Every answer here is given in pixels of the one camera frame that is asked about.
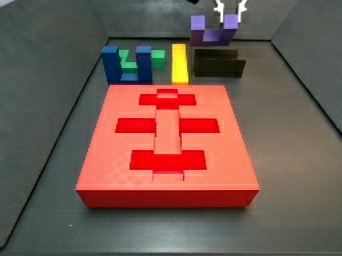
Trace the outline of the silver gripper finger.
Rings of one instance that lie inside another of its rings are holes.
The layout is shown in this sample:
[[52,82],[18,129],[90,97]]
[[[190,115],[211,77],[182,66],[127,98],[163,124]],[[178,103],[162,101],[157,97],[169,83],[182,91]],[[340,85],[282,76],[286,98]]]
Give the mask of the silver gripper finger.
[[241,2],[238,4],[238,13],[237,13],[238,14],[238,23],[242,22],[242,15],[247,11],[247,7],[246,7],[247,1],[249,0],[241,0]]
[[219,16],[219,22],[223,23],[225,21],[225,4],[221,0],[214,0],[215,7],[214,7],[214,12]]

